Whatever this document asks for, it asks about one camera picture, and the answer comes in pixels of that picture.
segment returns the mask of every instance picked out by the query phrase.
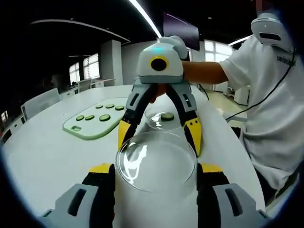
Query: chair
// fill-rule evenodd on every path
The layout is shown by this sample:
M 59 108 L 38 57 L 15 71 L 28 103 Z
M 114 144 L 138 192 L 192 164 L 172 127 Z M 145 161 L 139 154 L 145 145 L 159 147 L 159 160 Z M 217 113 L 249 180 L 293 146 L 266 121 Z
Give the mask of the chair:
M 61 96 L 59 95 L 58 89 L 51 89 L 28 100 L 21 106 L 21 111 L 27 121 L 59 101 L 61 101 Z
M 299 182 L 299 176 L 297 176 L 295 182 L 291 184 L 280 196 L 275 198 L 267 207 L 266 213 L 269 217 L 274 218 L 278 215 L 290 195 L 292 194 L 293 190 L 295 189 L 296 185 Z
M 78 93 L 83 92 L 91 88 L 91 79 L 86 79 L 78 82 Z

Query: white table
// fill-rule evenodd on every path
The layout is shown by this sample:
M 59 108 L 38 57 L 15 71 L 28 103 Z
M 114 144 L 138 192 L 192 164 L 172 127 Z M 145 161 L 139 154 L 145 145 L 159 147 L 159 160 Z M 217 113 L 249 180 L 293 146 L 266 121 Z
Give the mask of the white table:
M 93 166 L 114 163 L 116 127 L 107 136 L 85 141 L 62 130 L 65 120 L 101 100 L 127 97 L 132 85 L 95 88 L 63 100 L 27 121 L 4 145 L 11 176 L 35 215 L 55 207 L 55 200 L 81 183 Z M 237 183 L 265 210 L 263 193 L 249 156 L 224 118 L 192 86 L 202 122 L 204 144 L 199 162 L 217 164 L 231 183 Z M 169 104 L 166 95 L 156 104 Z

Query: window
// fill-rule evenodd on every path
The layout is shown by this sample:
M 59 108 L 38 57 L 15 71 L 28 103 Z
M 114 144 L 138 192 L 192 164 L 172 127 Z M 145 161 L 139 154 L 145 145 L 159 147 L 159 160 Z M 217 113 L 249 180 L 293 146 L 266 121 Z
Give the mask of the window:
M 205 61 L 220 62 L 232 55 L 232 47 L 226 44 L 205 40 Z
M 76 63 L 70 67 L 70 82 L 79 82 L 79 63 Z
M 84 59 L 85 79 L 99 78 L 98 54 L 92 55 Z
M 7 111 L 5 111 L 4 113 L 1 114 L 1 120 L 2 120 L 3 123 L 8 121 L 8 119 L 9 119 L 9 116 L 8 116 Z

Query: ceiling light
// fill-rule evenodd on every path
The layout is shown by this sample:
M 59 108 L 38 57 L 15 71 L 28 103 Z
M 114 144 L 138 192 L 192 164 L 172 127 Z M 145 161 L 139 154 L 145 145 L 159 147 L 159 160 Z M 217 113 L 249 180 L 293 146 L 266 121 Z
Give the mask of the ceiling light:
M 99 27 L 96 27 L 94 25 L 89 25 L 89 24 L 85 24 L 83 22 L 79 22 L 79 21 L 74 21 L 74 20 L 64 20 L 64 19 L 42 19 L 42 20 L 35 20 L 33 22 L 30 23 L 30 25 L 34 25 L 34 24 L 39 24 L 39 23 L 49 23 L 49 22 L 55 22 L 55 23 L 69 23 L 69 24 L 76 24 L 76 25 L 82 25 L 82 26 L 86 26 L 86 27 L 90 27 L 92 29 L 97 29 L 97 30 L 100 30 L 100 31 L 103 31 L 103 32 L 106 32 L 106 33 L 109 33 L 109 34 L 112 34 L 120 39 L 123 39 L 125 40 L 126 42 L 122 43 L 122 44 L 128 44 L 130 43 L 130 40 L 122 37 L 122 36 L 119 36 L 113 32 L 110 32 L 106 29 L 103 29 L 103 28 L 99 28 Z
M 155 34 L 157 35 L 157 37 L 158 38 L 162 37 L 161 33 L 156 28 L 156 26 L 154 25 L 153 21 L 148 16 L 148 14 L 143 10 L 143 8 L 141 7 L 141 5 L 136 0 L 129 0 L 129 2 L 131 2 L 132 5 L 138 10 L 138 12 L 140 12 L 140 14 L 145 18 L 145 20 L 151 26 L 151 28 L 153 29 L 153 31 L 155 32 Z
M 247 40 L 250 36 L 244 37 L 244 38 L 242 38 L 242 39 L 238 39 L 238 40 L 236 40 L 236 41 L 234 41 L 234 42 L 228 44 L 228 46 L 232 46 L 232 45 L 235 45 L 235 44 L 237 44 L 237 43 L 239 43 L 239 42 L 242 42 L 242 41 L 244 41 L 244 40 Z
M 71 57 L 89 57 L 88 55 L 82 55 L 82 56 L 69 56 L 70 58 Z

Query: hand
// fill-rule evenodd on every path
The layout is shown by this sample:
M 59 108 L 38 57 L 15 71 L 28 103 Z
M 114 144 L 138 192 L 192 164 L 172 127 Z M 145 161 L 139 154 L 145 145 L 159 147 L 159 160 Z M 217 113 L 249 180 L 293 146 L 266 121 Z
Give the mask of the hand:
M 158 84 L 157 85 L 157 92 L 156 92 L 156 95 L 155 97 L 153 97 L 150 101 L 150 103 L 154 103 L 156 98 L 163 95 L 164 93 L 166 93 L 166 84 Z

